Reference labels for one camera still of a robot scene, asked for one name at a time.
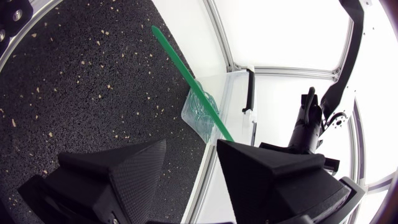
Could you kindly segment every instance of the black rubber floor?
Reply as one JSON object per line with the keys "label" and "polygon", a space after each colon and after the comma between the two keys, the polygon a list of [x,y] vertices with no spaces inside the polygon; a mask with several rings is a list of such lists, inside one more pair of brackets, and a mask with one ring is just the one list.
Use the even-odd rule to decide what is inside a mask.
{"label": "black rubber floor", "polygon": [[40,223],[17,188],[59,152],[167,140],[150,217],[180,222],[205,144],[180,117],[188,85],[152,35],[152,1],[64,0],[0,73],[0,197],[16,223]]}

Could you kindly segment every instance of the green plastic rod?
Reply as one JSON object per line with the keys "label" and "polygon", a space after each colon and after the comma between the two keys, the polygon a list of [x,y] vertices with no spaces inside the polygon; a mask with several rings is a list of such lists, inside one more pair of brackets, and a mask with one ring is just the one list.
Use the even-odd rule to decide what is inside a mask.
{"label": "green plastic rod", "polygon": [[180,70],[180,73],[182,74],[182,77],[187,81],[193,92],[197,95],[198,99],[200,102],[203,104],[207,112],[209,112],[210,116],[214,119],[214,122],[216,123],[218,129],[221,131],[223,136],[225,137],[226,140],[228,141],[234,141],[232,136],[229,134],[228,130],[226,129],[225,125],[221,121],[221,119],[218,117],[216,111],[214,108],[210,105],[209,101],[205,97],[205,94],[200,90],[198,84],[196,81],[193,79],[191,73],[188,71],[184,63],[181,61],[180,57],[177,55],[177,53],[174,51],[173,47],[170,45],[170,43],[167,41],[166,37],[163,35],[162,31],[160,31],[159,28],[156,26],[152,26],[152,33],[155,35],[159,43],[162,45],[163,49],[167,52],[169,57],[172,59],[174,62],[174,65],[177,66],[177,68]]}

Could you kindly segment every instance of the clear plastic bin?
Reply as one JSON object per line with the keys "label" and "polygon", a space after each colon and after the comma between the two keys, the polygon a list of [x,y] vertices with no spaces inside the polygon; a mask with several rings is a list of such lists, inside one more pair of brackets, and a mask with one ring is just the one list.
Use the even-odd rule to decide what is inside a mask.
{"label": "clear plastic bin", "polygon": [[[238,71],[197,79],[205,96],[236,142],[250,144],[253,123],[242,113],[248,93],[247,71]],[[205,143],[223,138],[223,135],[205,111],[192,90],[189,91],[181,112],[182,119],[193,128]]]}

